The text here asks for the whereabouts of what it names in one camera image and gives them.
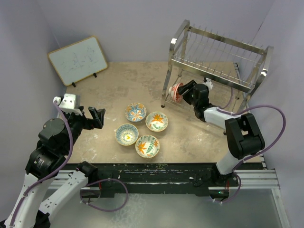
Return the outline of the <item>red patterned bowl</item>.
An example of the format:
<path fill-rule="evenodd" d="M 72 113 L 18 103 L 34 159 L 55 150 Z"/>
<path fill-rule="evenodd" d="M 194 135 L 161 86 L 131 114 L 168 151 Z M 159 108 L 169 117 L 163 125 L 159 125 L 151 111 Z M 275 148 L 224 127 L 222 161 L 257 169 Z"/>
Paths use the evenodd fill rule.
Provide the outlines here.
<path fill-rule="evenodd" d="M 183 86 L 183 83 L 176 83 L 169 88 L 169 94 L 173 101 L 179 103 L 182 100 L 182 96 L 178 93 L 178 88 Z"/>

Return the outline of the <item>orange flower green leaf bowl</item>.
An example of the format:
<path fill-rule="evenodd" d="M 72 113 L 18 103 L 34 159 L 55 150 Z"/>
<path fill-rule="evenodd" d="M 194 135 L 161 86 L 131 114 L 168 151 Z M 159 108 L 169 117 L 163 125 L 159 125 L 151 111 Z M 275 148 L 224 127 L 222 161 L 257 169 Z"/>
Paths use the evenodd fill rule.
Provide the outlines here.
<path fill-rule="evenodd" d="M 164 131 L 168 124 L 168 117 L 162 112 L 152 112 L 145 119 L 146 126 L 153 132 Z"/>

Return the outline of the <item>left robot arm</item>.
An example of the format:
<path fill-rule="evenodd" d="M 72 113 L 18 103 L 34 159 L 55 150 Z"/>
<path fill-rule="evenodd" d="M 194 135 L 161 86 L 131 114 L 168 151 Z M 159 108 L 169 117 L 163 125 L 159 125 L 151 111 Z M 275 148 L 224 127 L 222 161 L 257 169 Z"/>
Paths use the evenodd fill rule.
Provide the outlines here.
<path fill-rule="evenodd" d="M 2 228 L 48 228 L 57 213 L 82 187 L 93 186 L 98 180 L 98 168 L 86 161 L 77 165 L 71 177 L 51 196 L 45 194 L 67 160 L 83 129 L 102 129 L 105 109 L 88 108 L 91 119 L 84 114 L 63 114 L 44 123 L 39 141 L 26 165 L 22 190 L 13 211 Z"/>

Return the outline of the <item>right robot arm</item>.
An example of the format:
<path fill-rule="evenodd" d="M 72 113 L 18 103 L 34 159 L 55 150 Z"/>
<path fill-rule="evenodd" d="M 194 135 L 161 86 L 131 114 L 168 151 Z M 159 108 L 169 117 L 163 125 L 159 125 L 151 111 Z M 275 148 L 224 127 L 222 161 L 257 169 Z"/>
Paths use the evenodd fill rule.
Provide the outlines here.
<path fill-rule="evenodd" d="M 212 88 L 213 84 L 208 79 L 203 84 L 191 80 L 185 85 L 178 86 L 177 94 L 193 106 L 196 118 L 226 132 L 228 152 L 215 164 L 211 174 L 212 182 L 222 186 L 243 158 L 255 155 L 265 148 L 265 140 L 252 114 L 225 113 L 213 105 L 209 101 L 209 92 Z"/>

